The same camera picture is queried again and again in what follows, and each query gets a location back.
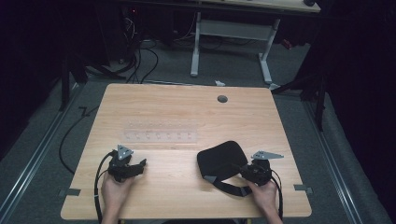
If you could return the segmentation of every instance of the gray carpet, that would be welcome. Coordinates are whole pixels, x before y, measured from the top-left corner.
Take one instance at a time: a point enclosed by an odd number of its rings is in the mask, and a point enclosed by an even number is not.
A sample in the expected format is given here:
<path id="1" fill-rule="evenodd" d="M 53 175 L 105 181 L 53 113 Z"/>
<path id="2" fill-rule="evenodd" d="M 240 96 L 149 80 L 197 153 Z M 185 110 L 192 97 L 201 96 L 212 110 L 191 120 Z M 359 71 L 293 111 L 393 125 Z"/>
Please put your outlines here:
<path id="1" fill-rule="evenodd" d="M 205 47 L 213 46 L 216 46 L 216 43 L 209 43 Z M 231 47 L 222 45 L 216 50 L 202 50 L 200 74 L 198 77 L 190 77 L 191 46 L 175 45 L 173 48 L 168 48 L 158 44 L 152 50 L 158 54 L 160 60 L 147 81 L 215 85 L 215 80 L 220 80 L 227 86 L 267 87 L 268 85 L 263 83 L 257 55 L 242 50 L 230 51 L 230 49 Z M 276 84 L 285 84 L 293 80 L 308 49 L 309 47 L 305 46 L 287 50 L 282 46 L 274 45 L 268 58 L 273 81 Z M 151 52 L 147 50 L 141 52 L 142 63 L 138 70 L 140 78 L 155 64 L 155 57 Z M 90 81 L 83 87 L 81 94 L 71 105 L 60 129 L 55 133 L 46 157 L 8 223 L 97 223 L 96 221 L 61 219 L 60 212 L 64 197 L 59 196 L 59 191 L 69 187 L 73 176 L 61 165 L 58 147 L 67 130 L 81 118 L 80 107 L 85 106 L 90 110 L 98 106 L 106 85 L 111 82 L 115 81 L 105 77 L 90 76 Z M 315 127 L 311 124 L 303 103 L 291 91 L 288 94 L 276 95 L 275 100 L 302 180 L 313 191 L 308 194 L 313 210 L 312 215 L 306 218 L 285 218 L 285 223 L 349 223 L 324 162 Z M 332 111 L 331 101 L 327 100 L 326 104 L 324 134 L 340 170 L 345 174 L 346 183 L 361 211 L 362 221 L 391 223 L 350 150 L 342 128 Z M 0 173 L 0 178 L 3 180 L 0 202 L 6 199 L 19 174 L 32 157 L 45 131 L 58 113 L 59 106 L 60 85 L 55 87 L 48 101 L 35 112 L 19 141 L 0 162 L 0 169 L 4 171 Z M 95 113 L 92 113 L 91 116 L 83 119 L 64 141 L 64 160 L 72 169 L 77 167 L 94 117 Z M 254 223 L 265 223 L 265 221 L 258 218 L 254 220 Z"/>

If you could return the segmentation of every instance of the background desk top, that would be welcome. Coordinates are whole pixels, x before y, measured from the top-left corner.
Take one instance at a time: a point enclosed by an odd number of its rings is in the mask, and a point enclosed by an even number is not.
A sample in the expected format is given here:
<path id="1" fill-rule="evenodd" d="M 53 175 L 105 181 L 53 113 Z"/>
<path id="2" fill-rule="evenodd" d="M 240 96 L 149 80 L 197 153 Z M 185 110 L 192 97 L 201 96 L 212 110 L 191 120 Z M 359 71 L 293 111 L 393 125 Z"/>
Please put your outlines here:
<path id="1" fill-rule="evenodd" d="M 320 12 L 318 4 L 308 7 L 303 0 L 200 0 L 206 3 L 219 3 L 240 5 L 245 7 L 267 7 L 281 10 L 293 10 L 300 12 Z"/>
<path id="2" fill-rule="evenodd" d="M 228 102 L 218 102 L 225 95 Z M 125 141 L 125 120 L 145 123 L 193 120 L 194 141 Z M 311 207 L 271 92 L 263 88 L 110 84 L 104 95 L 62 210 L 65 219 L 96 219 L 94 176 L 101 159 L 117 144 L 134 150 L 131 164 L 148 160 L 136 178 L 122 218 L 260 217 L 252 197 L 223 193 L 202 179 L 196 162 L 199 151 L 234 140 L 249 158 L 258 150 L 284 155 L 271 160 L 280 176 L 285 217 L 307 217 Z M 229 180 L 244 186 L 235 176 Z"/>

